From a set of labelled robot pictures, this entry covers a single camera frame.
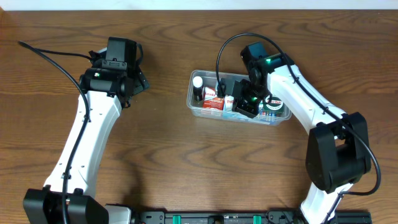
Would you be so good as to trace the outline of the white green medicine box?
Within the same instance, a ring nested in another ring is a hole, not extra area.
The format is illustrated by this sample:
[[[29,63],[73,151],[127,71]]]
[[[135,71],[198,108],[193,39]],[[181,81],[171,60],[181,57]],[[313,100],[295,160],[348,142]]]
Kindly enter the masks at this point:
[[[226,95],[224,97],[224,111],[231,111],[233,109],[234,97],[231,95]]]

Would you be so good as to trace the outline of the blue Kool Fever box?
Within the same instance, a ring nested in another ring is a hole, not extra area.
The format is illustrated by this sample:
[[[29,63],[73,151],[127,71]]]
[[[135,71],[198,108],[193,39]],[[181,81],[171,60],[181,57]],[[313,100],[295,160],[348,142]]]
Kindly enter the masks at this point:
[[[236,121],[247,121],[247,122],[254,122],[260,121],[265,122],[267,120],[272,119],[273,117],[280,117],[284,112],[284,109],[279,110],[271,110],[269,108],[260,108],[259,114],[255,118],[248,118],[247,116],[234,112],[234,111],[224,111],[223,118],[228,120],[236,120]]]

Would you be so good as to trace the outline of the dark green round-label box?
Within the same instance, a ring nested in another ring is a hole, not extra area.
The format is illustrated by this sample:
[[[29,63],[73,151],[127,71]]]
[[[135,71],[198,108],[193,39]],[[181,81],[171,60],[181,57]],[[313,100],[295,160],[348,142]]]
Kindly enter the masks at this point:
[[[267,103],[263,105],[262,115],[281,117],[284,113],[284,103],[278,97],[273,96],[269,103],[269,96],[266,98]]]

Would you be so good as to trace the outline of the red snack packet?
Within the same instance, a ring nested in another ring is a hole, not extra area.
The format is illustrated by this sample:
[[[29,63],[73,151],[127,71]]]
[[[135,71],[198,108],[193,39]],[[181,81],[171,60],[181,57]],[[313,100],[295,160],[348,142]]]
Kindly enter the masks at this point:
[[[214,88],[206,86],[202,107],[207,109],[223,110],[224,98],[218,97]]]

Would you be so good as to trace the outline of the clear plastic container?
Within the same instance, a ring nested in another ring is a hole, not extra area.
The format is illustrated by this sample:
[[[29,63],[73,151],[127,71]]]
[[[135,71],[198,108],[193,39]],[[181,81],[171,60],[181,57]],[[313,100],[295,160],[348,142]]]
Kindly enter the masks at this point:
[[[204,87],[207,86],[207,87],[215,89],[216,84],[217,84],[216,74],[215,74],[214,71],[194,70],[191,73],[190,83],[189,83],[188,92],[187,92],[187,106],[191,109],[192,114],[195,115],[195,116],[204,117],[204,118],[223,119],[223,120],[227,120],[227,121],[236,121],[236,120],[228,120],[226,118],[223,118],[224,110],[215,110],[215,109],[203,108],[202,107],[203,106],[203,101],[194,100],[192,80],[196,76],[202,77]],[[239,122],[257,123],[257,124],[266,124],[266,125],[271,125],[271,126],[277,126],[281,122],[289,120],[291,116],[292,116],[292,112],[289,110],[289,108],[286,106],[286,104],[284,104],[284,113],[283,113],[283,115],[281,117],[273,117],[272,119],[267,120],[265,122],[260,122],[260,121],[254,121],[254,122],[239,121]]]

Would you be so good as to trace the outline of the black bottle white cap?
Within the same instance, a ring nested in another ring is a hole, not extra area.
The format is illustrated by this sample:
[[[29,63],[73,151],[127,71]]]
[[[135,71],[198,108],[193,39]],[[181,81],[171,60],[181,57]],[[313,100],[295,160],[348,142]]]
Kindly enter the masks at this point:
[[[193,84],[193,97],[194,100],[196,101],[202,101],[204,94],[205,94],[205,88],[203,85],[203,79],[200,76],[196,76],[192,80]]]

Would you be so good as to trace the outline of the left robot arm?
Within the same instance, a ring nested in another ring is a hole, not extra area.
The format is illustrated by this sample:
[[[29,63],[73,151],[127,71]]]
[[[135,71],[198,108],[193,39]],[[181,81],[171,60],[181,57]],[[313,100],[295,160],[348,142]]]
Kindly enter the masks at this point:
[[[23,207],[30,223],[135,223],[127,205],[95,200],[104,149],[129,100],[149,87],[142,70],[89,68],[81,75],[76,117],[57,165],[42,189],[28,189]]]

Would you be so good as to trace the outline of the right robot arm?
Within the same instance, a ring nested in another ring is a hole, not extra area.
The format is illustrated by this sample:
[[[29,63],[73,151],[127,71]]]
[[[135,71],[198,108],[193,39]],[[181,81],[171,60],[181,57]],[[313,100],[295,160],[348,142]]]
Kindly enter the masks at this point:
[[[327,223],[350,188],[371,170],[368,126],[360,113],[347,114],[302,76],[288,55],[242,54],[247,80],[217,78],[219,95],[234,98],[233,111],[248,118],[276,96],[308,133],[305,167],[312,181],[300,213],[304,223]]]

